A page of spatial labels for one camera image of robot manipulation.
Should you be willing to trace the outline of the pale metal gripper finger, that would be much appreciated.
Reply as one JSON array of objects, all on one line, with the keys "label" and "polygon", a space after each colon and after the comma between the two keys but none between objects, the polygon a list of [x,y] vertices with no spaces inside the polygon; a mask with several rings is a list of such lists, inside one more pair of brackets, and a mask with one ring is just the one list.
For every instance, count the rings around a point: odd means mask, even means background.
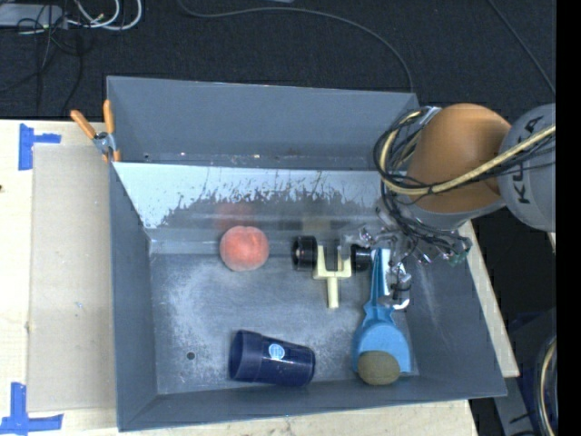
[{"label": "pale metal gripper finger", "polygon": [[391,250],[382,248],[379,251],[379,296],[390,297],[392,295],[392,260]]},{"label": "pale metal gripper finger", "polygon": [[370,234],[365,227],[350,228],[340,233],[340,247],[349,249],[352,245],[370,247]]}]

